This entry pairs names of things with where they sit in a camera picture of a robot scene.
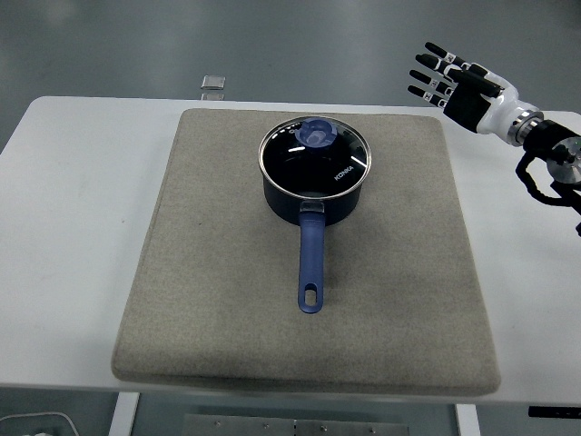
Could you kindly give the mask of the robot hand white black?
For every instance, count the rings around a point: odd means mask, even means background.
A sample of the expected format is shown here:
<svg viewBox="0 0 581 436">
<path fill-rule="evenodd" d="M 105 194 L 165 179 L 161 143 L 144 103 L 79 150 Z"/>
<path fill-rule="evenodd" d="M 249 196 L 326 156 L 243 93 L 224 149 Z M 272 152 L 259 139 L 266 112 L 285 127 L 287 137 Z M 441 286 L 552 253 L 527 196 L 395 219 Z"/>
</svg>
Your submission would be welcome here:
<svg viewBox="0 0 581 436">
<path fill-rule="evenodd" d="M 526 123 L 544 119 L 504 77 L 431 42 L 425 47 L 428 51 L 416 56 L 424 69 L 409 71 L 416 83 L 408 91 L 456 124 L 475 134 L 494 134 L 508 144 L 520 144 L 517 134 Z"/>
</svg>

